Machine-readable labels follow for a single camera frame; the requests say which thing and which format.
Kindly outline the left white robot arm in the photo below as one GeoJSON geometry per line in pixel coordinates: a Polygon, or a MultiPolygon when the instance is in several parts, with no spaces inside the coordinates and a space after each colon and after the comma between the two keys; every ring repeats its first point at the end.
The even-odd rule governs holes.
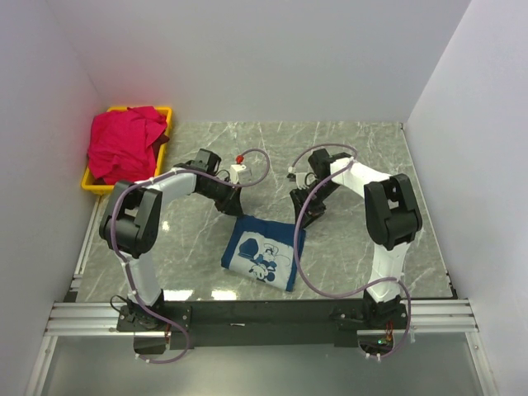
{"type": "Polygon", "coordinates": [[[200,149],[193,160],[179,163],[164,174],[144,181],[118,181],[99,226],[101,238],[121,261],[129,283],[129,310],[145,331],[158,330],[165,320],[163,289],[158,283],[150,251],[158,238],[162,209],[191,194],[214,202],[218,212],[243,216],[240,202],[243,181],[251,177],[243,156],[235,159],[227,176],[219,176],[221,158],[200,149]]]}

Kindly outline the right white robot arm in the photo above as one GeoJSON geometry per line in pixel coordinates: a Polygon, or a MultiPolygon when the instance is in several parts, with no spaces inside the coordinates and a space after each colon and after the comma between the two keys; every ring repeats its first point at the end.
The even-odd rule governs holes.
{"type": "Polygon", "coordinates": [[[357,151],[331,155],[323,144],[305,150],[309,156],[309,174],[297,172],[296,158],[288,168],[288,178],[297,187],[290,192],[295,208],[294,260],[304,283],[317,294],[343,299],[363,294],[362,319],[366,326],[382,328],[399,314],[403,264],[411,243],[422,229],[422,215],[409,177],[376,171],[356,160],[357,151]],[[374,256],[367,285],[353,292],[330,294],[311,284],[300,265],[300,232],[320,218],[324,201],[340,186],[363,199],[365,226],[374,243],[374,256]]]}

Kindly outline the blue t shirt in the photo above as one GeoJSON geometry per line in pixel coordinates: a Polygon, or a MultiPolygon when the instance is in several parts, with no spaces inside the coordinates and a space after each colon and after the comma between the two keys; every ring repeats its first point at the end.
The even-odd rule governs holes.
{"type": "Polygon", "coordinates": [[[298,254],[304,249],[306,232],[295,232],[294,224],[245,215],[236,220],[220,265],[239,275],[285,292],[295,286],[297,267],[294,236],[299,237],[298,254]]]}

